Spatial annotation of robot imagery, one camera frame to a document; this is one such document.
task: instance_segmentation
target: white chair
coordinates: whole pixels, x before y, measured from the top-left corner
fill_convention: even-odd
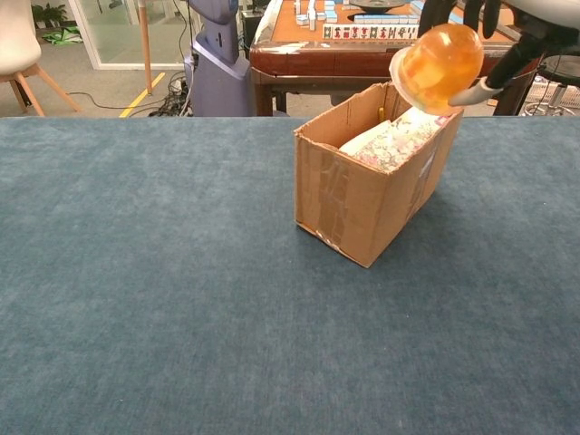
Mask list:
[[[30,0],[0,0],[0,82],[10,82],[24,112],[26,104],[16,83],[20,83],[39,116],[44,112],[25,77],[38,75],[73,109],[81,107],[39,65],[40,44],[36,40]]]

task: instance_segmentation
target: yellow floor line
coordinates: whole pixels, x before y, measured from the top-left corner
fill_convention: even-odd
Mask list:
[[[159,83],[161,81],[161,79],[165,77],[165,73],[164,72],[160,72],[159,75],[157,77],[155,77],[155,80],[151,83],[151,87],[155,87],[157,85],[157,83]],[[139,103],[147,96],[147,88],[139,95],[139,97],[137,97],[135,100],[133,100],[133,102],[127,106],[127,109],[125,109],[121,115],[119,115],[119,118],[127,118],[127,115],[129,115],[129,113],[131,113],[133,111],[133,109],[135,109],[136,106],[139,105]]]

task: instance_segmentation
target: wooden table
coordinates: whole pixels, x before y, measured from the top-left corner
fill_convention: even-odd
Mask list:
[[[324,10],[323,0],[316,0],[316,9]],[[306,10],[307,1],[302,8]],[[357,10],[336,7],[339,24],[352,24],[348,16]],[[394,14],[408,14],[410,6],[392,9]],[[463,15],[457,7],[454,13]],[[506,10],[502,20],[506,20]],[[393,55],[413,43],[411,40],[333,40],[323,38],[323,22],[316,30],[296,24],[294,0],[272,0],[250,49],[252,80],[256,91],[257,114],[273,114],[275,92],[313,94],[359,92],[373,83],[386,82]],[[482,41],[485,61],[480,76],[486,76],[516,41],[513,32],[497,31]],[[537,62],[531,63],[497,97],[495,115],[516,115],[526,98]]]

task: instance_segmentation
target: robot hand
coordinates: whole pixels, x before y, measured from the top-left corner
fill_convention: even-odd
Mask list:
[[[466,0],[463,23],[479,29],[479,12],[483,7],[483,36],[496,31],[500,0]],[[451,106],[478,104],[503,91],[509,81],[532,61],[547,51],[557,51],[580,41],[580,0],[505,0],[514,13],[515,26],[521,37],[499,60],[488,77],[449,100]],[[425,0],[420,17],[419,37],[431,27],[449,21],[457,0]]]

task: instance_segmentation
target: mahjong table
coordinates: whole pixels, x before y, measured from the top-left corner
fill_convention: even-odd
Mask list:
[[[382,18],[343,2],[348,0],[270,2],[250,47],[258,115],[273,114],[275,93],[359,92],[389,80],[393,55],[416,40],[417,2],[391,9]],[[308,14],[312,5],[313,23]],[[459,2],[450,20],[462,16]],[[502,9],[498,30],[491,38],[482,39],[485,61],[481,76],[487,75],[518,39],[511,24],[513,15]],[[531,63],[497,97],[495,115],[519,113],[536,67],[537,63]]]

